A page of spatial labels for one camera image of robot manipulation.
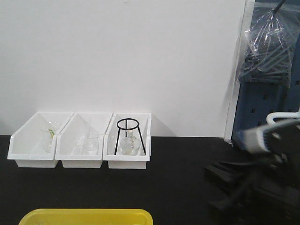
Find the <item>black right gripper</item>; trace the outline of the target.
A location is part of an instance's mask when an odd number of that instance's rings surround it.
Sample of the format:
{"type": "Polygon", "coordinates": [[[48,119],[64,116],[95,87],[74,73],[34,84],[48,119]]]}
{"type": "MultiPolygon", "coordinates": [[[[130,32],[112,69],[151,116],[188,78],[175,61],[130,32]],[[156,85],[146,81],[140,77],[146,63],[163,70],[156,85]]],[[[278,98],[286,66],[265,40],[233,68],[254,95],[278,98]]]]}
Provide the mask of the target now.
{"type": "Polygon", "coordinates": [[[225,193],[208,203],[218,225],[297,225],[300,222],[300,121],[268,124],[270,153],[247,162],[219,161],[204,169],[206,180],[225,193]]]}

